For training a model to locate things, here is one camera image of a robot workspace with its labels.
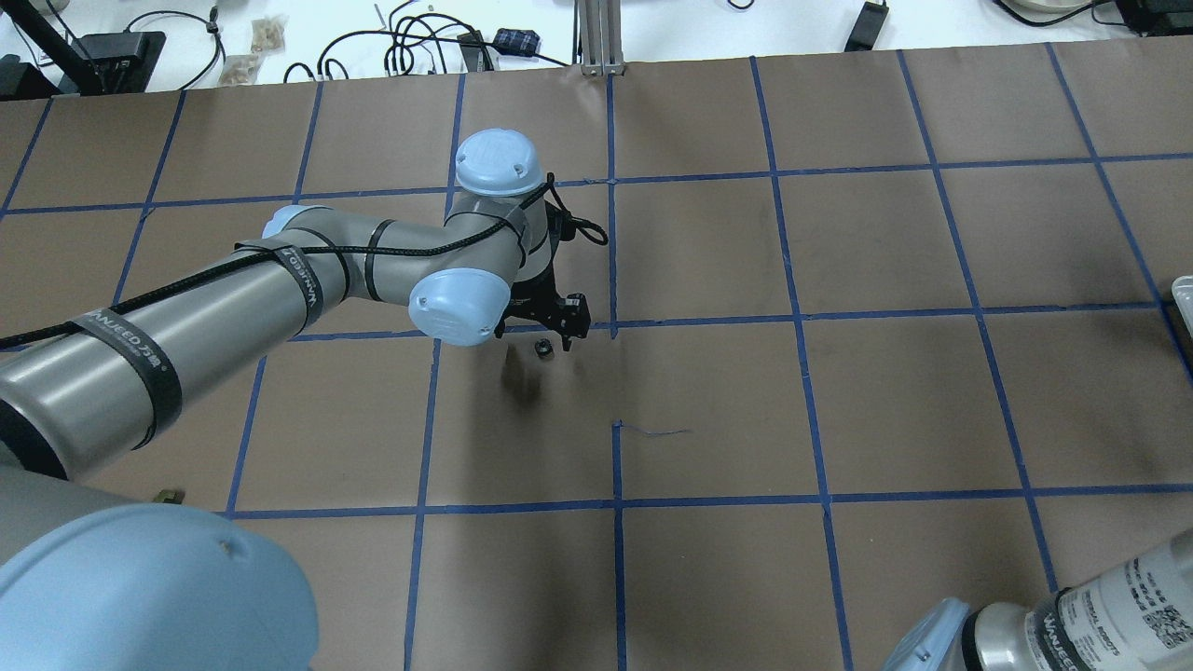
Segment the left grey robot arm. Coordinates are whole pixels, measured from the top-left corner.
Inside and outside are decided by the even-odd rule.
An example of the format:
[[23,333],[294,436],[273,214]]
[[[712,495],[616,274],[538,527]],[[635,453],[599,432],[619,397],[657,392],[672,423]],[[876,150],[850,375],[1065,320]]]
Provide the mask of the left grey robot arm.
[[191,404],[347,300],[404,307],[424,336],[478,347],[509,318],[564,347],[583,294],[555,252],[608,244],[555,191],[532,141],[486,129],[453,160],[441,226],[282,207],[260,238],[181,281],[4,338],[5,670],[307,670],[317,607],[273,540],[221,515],[78,484],[147,447]]

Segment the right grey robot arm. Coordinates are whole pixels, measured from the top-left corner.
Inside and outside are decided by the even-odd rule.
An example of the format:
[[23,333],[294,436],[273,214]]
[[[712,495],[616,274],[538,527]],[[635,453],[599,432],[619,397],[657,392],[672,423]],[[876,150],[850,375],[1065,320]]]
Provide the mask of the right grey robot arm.
[[1189,670],[1192,531],[1062,589],[1031,609],[973,609],[954,597],[926,614],[884,670]]

